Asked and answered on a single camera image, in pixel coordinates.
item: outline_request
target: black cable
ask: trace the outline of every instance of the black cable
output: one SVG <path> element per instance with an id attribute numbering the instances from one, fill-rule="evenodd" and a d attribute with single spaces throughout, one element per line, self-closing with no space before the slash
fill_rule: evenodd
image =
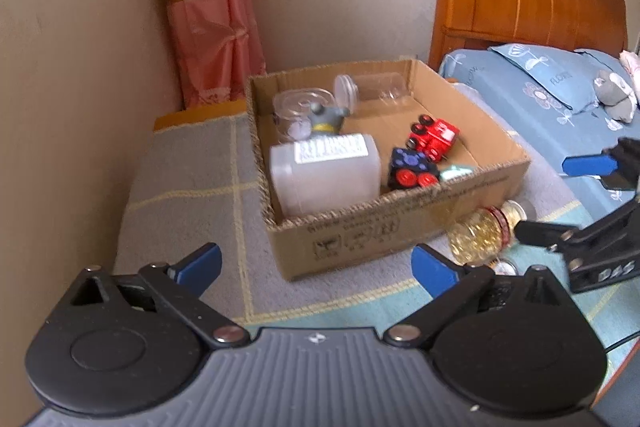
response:
<path id="1" fill-rule="evenodd" d="M 626 344 L 626 343 L 628 343 L 628 341 L 632 341 L 633 339 L 636 339 L 638 337 L 640 337 L 640 330 L 636 331 L 636 333 L 631 333 L 631 335 L 628 335 L 624 339 L 620 339 L 616 343 L 611 344 L 609 347 L 607 347 L 604 350 L 604 352 L 608 353 L 609 351 L 613 351 L 614 349 L 618 349 L 620 346 L 623 346 L 623 344 Z"/>

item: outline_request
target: jar lid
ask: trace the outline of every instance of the jar lid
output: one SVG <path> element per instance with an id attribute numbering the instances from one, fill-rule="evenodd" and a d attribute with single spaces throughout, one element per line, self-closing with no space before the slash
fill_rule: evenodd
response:
<path id="1" fill-rule="evenodd" d="M 338 107 L 349 109 L 351 114 L 358 107 L 358 86 L 348 74 L 339 74 L 334 80 L 335 103 Z"/>
<path id="2" fill-rule="evenodd" d="M 273 110 L 284 120 L 306 120 L 312 102 L 319 102 L 325 107 L 335 105 L 334 96 L 329 91 L 313 87 L 279 92 L 273 97 Z"/>

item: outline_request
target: curtain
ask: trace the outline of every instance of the curtain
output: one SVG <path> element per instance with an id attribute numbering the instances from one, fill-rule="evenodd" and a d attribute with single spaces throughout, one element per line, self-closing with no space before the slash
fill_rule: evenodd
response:
<path id="1" fill-rule="evenodd" d="M 264 73 L 252 0 L 166 0 L 186 107 L 244 97 Z"/>

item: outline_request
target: plastic bottle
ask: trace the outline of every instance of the plastic bottle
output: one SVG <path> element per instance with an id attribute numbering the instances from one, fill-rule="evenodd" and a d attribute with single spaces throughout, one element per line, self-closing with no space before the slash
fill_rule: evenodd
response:
<path id="1" fill-rule="evenodd" d="M 535 208 L 527 200 L 479 208 L 447 232 L 453 257 L 460 264 L 484 264 L 513 244 L 513 229 L 523 219 L 536 219 Z"/>
<path id="2" fill-rule="evenodd" d="M 284 217 L 338 210 L 380 195 L 380 155 L 368 134 L 274 145 L 270 170 Z"/>
<path id="3" fill-rule="evenodd" d="M 401 107 L 410 95 L 400 73 L 339 74 L 334 80 L 335 102 L 355 116 L 365 102 L 382 100 L 387 107 Z"/>

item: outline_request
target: carpet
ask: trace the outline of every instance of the carpet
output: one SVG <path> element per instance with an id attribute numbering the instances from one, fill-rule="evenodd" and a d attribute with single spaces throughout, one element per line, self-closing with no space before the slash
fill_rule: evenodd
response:
<path id="1" fill-rule="evenodd" d="M 546 161 L 474 93 L 465 94 L 532 157 L 522 195 L 538 216 L 589 224 L 589 214 Z M 293 283 L 280 277 L 260 217 L 245 114 L 154 134 L 130 192 L 114 272 L 135 273 L 153 261 L 175 263 L 207 241 L 220 245 L 223 269 L 202 300 L 252 333 L 267 325 L 374 326 L 382 332 L 430 301 L 412 277 L 410 251 Z M 444 236 L 430 244 L 450 255 Z M 559 256 L 517 246 L 506 257 L 521 271 L 546 264 L 566 284 Z M 605 345 L 640 328 L 640 293 L 634 281 L 574 297 Z M 631 347 L 610 354 L 608 376 Z"/>

